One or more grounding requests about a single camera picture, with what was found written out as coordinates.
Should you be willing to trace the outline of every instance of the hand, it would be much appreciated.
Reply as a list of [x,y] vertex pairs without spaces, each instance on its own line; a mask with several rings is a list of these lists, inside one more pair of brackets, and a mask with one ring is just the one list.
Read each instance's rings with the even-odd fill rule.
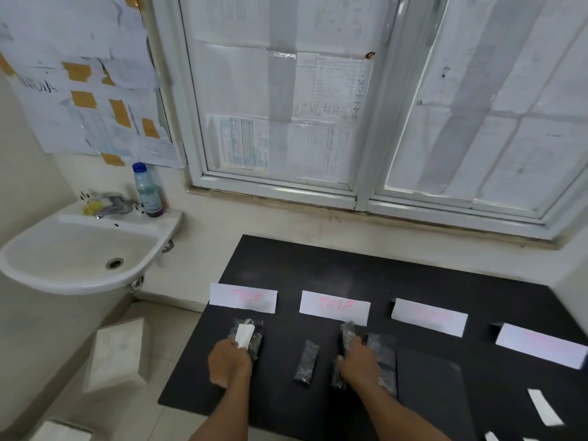
[[361,337],[354,336],[346,357],[339,356],[339,372],[354,389],[357,386],[378,384],[380,366],[371,349],[362,345]]
[[244,348],[237,348],[237,342],[224,339],[217,342],[208,356],[210,382],[224,389],[235,379],[251,378],[251,358]]

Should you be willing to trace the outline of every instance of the window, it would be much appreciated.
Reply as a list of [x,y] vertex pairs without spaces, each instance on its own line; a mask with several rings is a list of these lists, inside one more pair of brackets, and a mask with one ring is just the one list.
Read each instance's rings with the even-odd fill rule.
[[152,3],[195,186],[539,239],[588,205],[588,0]]

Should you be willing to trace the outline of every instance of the sink drain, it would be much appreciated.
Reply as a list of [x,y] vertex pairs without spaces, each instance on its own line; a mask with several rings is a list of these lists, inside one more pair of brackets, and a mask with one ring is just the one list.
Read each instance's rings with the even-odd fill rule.
[[107,261],[107,269],[117,269],[122,266],[124,260],[122,258],[113,258]]

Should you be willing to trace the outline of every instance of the sink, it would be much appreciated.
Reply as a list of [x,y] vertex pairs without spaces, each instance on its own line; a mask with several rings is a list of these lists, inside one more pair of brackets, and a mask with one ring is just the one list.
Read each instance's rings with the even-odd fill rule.
[[182,213],[140,212],[102,219],[76,202],[17,235],[0,250],[0,270],[43,292],[83,295],[128,285],[143,275],[177,230]]

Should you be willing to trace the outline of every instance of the brown tape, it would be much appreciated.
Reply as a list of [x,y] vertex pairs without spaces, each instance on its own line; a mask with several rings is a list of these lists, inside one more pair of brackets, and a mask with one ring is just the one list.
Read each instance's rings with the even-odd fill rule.
[[135,9],[141,9],[139,6],[139,0],[125,0],[125,3],[129,7],[134,7]]
[[145,132],[145,136],[157,139],[160,138],[157,128],[155,128],[155,124],[151,119],[143,118],[143,131]]
[[68,72],[70,81],[84,81],[88,82],[88,78],[92,75],[92,68],[90,65],[81,65],[80,63],[61,62],[65,70]]
[[104,71],[104,77],[102,78],[102,83],[105,85],[116,86],[114,84],[114,82],[112,81],[112,79],[110,78],[110,74],[108,73],[107,69],[104,66],[102,66],[102,70]]
[[4,73],[6,73],[7,76],[13,76],[14,74],[16,74],[14,72],[14,70],[12,69],[12,66],[10,66],[10,63],[8,63],[6,61],[6,59],[4,58],[4,56],[2,55],[1,52],[0,52],[0,68],[2,68],[2,71],[4,71]]
[[110,166],[124,167],[126,164],[118,155],[111,155],[110,153],[101,153],[102,159]]
[[96,99],[87,91],[72,91],[73,104],[81,108],[97,108]]
[[111,103],[112,111],[114,112],[114,117],[116,121],[125,127],[130,128],[130,119],[129,115],[126,112],[125,103],[122,100],[112,100],[108,99],[108,102]]

